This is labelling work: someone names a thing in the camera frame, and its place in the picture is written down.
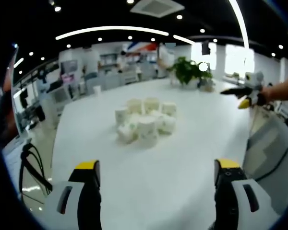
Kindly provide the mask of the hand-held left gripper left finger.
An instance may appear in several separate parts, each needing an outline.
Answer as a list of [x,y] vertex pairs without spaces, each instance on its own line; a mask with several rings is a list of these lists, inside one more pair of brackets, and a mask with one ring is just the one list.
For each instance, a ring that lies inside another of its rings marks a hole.
[[100,230],[99,160],[81,162],[67,181],[53,186],[45,200],[42,227],[45,230]]

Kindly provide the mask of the person's right hand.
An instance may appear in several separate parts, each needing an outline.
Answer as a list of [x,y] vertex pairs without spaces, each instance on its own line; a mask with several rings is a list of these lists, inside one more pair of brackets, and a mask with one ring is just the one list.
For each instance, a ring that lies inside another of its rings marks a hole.
[[272,102],[273,99],[273,86],[269,85],[267,87],[263,87],[261,94],[264,96],[266,103]]

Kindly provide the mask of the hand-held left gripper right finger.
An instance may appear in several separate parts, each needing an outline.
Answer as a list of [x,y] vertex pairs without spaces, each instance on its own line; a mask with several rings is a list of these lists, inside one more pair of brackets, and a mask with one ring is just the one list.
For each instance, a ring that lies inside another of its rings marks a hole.
[[268,230],[278,221],[269,194],[237,162],[216,159],[214,184],[212,230]]

